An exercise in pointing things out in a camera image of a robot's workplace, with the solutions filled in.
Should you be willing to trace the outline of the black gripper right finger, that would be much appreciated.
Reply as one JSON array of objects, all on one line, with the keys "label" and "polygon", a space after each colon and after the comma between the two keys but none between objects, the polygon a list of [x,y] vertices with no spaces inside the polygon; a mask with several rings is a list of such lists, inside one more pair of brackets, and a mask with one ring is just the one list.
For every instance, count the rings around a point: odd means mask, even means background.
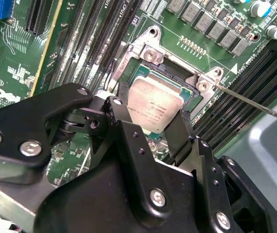
[{"label": "black gripper right finger", "polygon": [[190,113],[180,110],[165,128],[169,158],[164,162],[191,173],[194,181],[195,221],[202,233],[240,233],[235,222],[222,168],[209,144],[196,136]]}]

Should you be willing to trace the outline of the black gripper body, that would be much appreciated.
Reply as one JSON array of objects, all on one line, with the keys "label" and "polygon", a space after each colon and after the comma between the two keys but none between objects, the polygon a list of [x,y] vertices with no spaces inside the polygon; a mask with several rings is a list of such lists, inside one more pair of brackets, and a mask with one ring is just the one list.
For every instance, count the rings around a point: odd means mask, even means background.
[{"label": "black gripper body", "polygon": [[133,214],[115,159],[54,190],[40,206],[36,233],[206,233],[208,224],[196,209],[196,179],[159,165],[173,200],[173,212],[160,226],[147,227]]}]

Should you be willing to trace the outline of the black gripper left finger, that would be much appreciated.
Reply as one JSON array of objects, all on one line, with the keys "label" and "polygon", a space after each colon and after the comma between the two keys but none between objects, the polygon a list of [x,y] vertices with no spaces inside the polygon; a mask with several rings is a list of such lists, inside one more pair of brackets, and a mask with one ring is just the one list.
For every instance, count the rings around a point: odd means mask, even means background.
[{"label": "black gripper left finger", "polygon": [[97,107],[93,95],[69,83],[0,109],[0,181],[33,184],[43,176],[54,145],[75,133],[102,140],[96,156],[117,156],[134,216],[166,220],[173,204],[126,102],[108,97]]}]

